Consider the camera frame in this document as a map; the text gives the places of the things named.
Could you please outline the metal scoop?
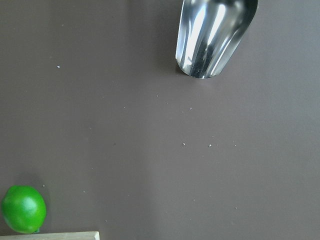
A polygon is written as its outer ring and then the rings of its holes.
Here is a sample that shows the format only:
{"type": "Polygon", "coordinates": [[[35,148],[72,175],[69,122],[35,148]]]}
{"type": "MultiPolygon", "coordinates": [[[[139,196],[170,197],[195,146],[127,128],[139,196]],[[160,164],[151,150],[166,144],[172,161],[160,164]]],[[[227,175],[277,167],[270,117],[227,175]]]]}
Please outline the metal scoop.
{"type": "Polygon", "coordinates": [[[240,44],[258,9],[257,0],[185,0],[175,59],[188,76],[219,75],[240,44]]]}

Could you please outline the green lime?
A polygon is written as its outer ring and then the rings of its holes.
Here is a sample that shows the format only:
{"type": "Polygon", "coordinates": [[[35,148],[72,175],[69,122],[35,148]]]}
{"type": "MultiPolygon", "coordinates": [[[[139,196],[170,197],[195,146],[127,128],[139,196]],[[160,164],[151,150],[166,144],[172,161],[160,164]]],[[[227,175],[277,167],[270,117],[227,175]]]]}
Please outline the green lime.
{"type": "Polygon", "coordinates": [[[33,234],[43,225],[47,207],[42,195],[32,186],[13,185],[1,200],[1,213],[13,231],[33,234]]]}

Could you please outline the wooden cutting board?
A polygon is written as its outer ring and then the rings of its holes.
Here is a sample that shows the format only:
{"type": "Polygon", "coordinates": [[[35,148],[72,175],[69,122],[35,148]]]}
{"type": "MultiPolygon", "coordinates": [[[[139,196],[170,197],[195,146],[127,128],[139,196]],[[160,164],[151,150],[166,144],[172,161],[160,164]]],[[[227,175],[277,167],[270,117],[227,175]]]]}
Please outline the wooden cutting board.
{"type": "Polygon", "coordinates": [[[1,236],[0,240],[99,240],[98,231],[33,233],[1,236]]]}

